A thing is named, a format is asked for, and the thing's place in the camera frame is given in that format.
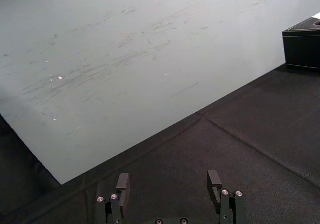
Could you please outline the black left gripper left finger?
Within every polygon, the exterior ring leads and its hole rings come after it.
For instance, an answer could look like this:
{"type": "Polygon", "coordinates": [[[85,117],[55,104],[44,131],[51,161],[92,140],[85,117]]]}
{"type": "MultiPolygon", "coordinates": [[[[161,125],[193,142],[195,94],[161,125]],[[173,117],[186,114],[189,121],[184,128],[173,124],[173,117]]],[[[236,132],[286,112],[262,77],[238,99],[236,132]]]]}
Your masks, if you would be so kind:
{"type": "Polygon", "coordinates": [[[119,175],[116,192],[108,197],[96,198],[97,224],[124,224],[127,206],[131,193],[130,174],[119,175]]]}

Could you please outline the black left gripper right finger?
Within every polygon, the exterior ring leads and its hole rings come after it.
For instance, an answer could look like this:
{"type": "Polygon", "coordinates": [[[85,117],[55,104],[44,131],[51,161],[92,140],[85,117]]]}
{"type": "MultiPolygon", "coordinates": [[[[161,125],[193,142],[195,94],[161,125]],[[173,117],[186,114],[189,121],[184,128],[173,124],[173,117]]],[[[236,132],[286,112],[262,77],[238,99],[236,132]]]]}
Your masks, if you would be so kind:
{"type": "Polygon", "coordinates": [[[247,214],[245,195],[241,190],[231,192],[223,187],[216,170],[208,170],[206,186],[209,197],[214,205],[220,224],[246,224],[247,214]]]}

